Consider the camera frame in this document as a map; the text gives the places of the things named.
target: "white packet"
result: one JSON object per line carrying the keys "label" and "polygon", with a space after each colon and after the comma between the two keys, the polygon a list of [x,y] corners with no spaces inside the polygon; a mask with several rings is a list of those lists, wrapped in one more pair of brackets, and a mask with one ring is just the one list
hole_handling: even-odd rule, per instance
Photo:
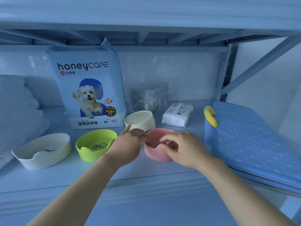
{"label": "white packet", "polygon": [[190,104],[173,103],[163,114],[162,123],[173,126],[186,127],[192,112],[193,106]]}

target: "ceramic bowl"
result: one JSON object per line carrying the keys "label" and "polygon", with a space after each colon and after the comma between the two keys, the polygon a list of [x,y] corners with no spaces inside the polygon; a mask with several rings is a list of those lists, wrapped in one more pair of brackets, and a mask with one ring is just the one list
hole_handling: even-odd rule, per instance
{"label": "ceramic bowl", "polygon": [[72,150],[70,136],[53,133],[24,144],[13,155],[28,170],[40,170],[62,161]]}
{"label": "ceramic bowl", "polygon": [[80,158],[86,162],[95,162],[108,151],[117,136],[116,132],[109,129],[98,129],[86,133],[76,142]]}
{"label": "ceramic bowl", "polygon": [[152,159],[160,162],[170,162],[172,159],[159,146],[159,140],[166,134],[174,131],[166,128],[157,128],[148,132],[148,140],[144,143],[145,153]]}
{"label": "ceramic bowl", "polygon": [[129,124],[132,124],[130,130],[134,128],[139,128],[145,132],[156,128],[153,113],[147,110],[138,111],[128,115],[124,120],[124,124],[126,127]]}

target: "forearm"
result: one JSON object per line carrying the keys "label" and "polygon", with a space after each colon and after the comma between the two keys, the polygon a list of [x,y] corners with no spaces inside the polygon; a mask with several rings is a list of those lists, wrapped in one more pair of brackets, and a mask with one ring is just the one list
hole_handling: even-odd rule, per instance
{"label": "forearm", "polygon": [[27,226],[83,226],[118,167],[101,157]]}
{"label": "forearm", "polygon": [[202,171],[220,194],[239,226],[294,225],[269,201],[244,183],[219,159],[213,159]]}

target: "white puppy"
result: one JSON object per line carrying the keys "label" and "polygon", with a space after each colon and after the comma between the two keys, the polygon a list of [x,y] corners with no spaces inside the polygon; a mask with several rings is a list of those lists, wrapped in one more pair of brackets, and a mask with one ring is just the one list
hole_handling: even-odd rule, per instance
{"label": "white puppy", "polygon": [[102,107],[99,102],[96,101],[97,97],[95,95],[95,89],[92,86],[81,86],[77,90],[77,96],[75,93],[72,94],[72,97],[75,98],[80,105],[82,111],[89,118],[94,118],[91,112],[95,112],[96,114],[101,114]]}

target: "hand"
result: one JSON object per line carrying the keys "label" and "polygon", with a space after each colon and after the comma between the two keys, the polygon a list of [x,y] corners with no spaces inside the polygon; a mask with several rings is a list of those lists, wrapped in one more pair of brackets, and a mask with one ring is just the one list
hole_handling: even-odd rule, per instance
{"label": "hand", "polygon": [[202,172],[207,161],[214,159],[214,156],[206,149],[205,145],[189,132],[167,134],[160,139],[160,142],[162,142],[160,145],[166,154],[169,155],[173,161],[184,167]]}
{"label": "hand", "polygon": [[104,155],[118,168],[131,163],[139,156],[141,144],[148,135],[141,129],[130,130],[131,125],[116,138],[110,149]]}

